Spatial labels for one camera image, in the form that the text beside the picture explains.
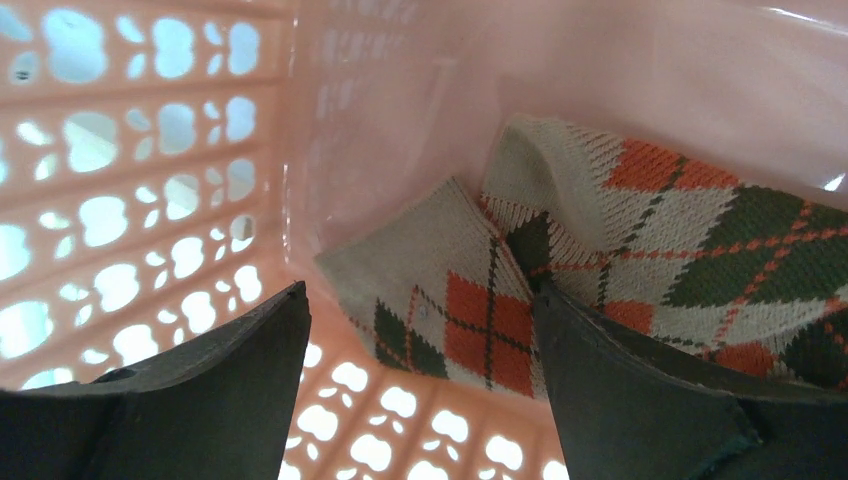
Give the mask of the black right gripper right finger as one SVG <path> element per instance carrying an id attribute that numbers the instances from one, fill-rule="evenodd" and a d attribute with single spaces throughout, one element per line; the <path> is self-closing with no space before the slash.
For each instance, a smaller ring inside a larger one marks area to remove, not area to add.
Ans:
<path id="1" fill-rule="evenodd" d="M 843 479 L 847 398 L 749 376 L 545 282 L 535 337 L 574 479 Z"/>

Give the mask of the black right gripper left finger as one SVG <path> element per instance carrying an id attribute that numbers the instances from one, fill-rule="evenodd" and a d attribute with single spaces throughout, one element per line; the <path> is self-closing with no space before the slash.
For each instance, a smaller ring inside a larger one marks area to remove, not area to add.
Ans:
<path id="1" fill-rule="evenodd" d="M 310 335 L 303 282 L 89 383 L 1 394 L 5 479 L 274 479 Z"/>

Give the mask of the beige orange argyle sock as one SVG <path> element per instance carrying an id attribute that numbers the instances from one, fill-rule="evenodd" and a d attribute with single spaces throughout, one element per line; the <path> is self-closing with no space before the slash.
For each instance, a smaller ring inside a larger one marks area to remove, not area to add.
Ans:
<path id="1" fill-rule="evenodd" d="M 383 365 L 546 397 L 544 283 L 752 376 L 847 387 L 847 215 L 639 140 L 505 127 L 478 197 L 449 179 L 317 266 Z"/>

